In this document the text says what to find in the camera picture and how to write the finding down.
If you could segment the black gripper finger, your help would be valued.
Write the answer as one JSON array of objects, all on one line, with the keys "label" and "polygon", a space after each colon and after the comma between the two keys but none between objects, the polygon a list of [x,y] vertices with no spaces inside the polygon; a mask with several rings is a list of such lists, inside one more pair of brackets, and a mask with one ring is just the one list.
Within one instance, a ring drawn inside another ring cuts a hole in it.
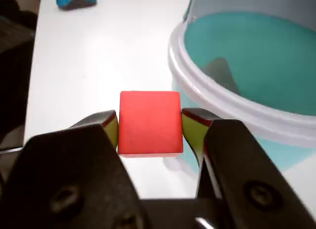
[{"label": "black gripper finger", "polygon": [[225,229],[313,229],[315,220],[248,128],[184,108],[183,135],[199,164],[196,196],[212,197]]},{"label": "black gripper finger", "polygon": [[149,221],[105,127],[116,112],[32,137],[0,198],[3,229],[147,229]]}]

